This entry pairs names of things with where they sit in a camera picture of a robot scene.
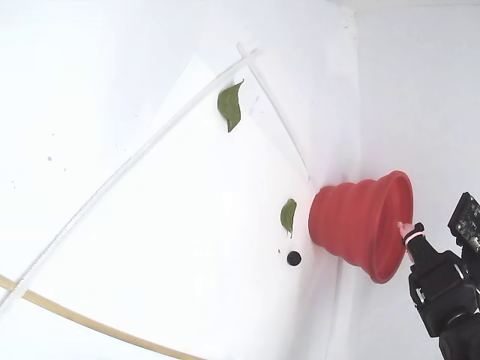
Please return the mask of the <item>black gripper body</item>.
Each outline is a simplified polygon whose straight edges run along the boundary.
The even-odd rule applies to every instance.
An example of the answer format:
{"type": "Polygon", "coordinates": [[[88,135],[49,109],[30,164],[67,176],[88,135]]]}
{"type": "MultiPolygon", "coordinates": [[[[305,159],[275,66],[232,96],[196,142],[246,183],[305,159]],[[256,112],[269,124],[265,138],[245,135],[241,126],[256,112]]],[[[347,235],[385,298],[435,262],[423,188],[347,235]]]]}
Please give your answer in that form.
{"type": "Polygon", "coordinates": [[[464,261],[447,250],[452,273],[416,274],[410,267],[409,293],[431,337],[438,337],[457,317],[472,315],[479,307],[479,294],[464,261]]]}

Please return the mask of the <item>pink-covered gripper finger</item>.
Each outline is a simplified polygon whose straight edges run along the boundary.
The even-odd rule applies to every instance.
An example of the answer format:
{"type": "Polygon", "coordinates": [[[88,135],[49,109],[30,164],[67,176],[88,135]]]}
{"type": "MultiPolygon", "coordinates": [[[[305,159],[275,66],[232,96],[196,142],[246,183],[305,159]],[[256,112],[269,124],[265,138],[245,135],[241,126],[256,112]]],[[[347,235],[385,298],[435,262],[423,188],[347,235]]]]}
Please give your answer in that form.
{"type": "Polygon", "coordinates": [[[452,273],[454,266],[446,253],[439,253],[427,240],[422,223],[397,222],[403,246],[414,264],[416,274],[452,273]]]}

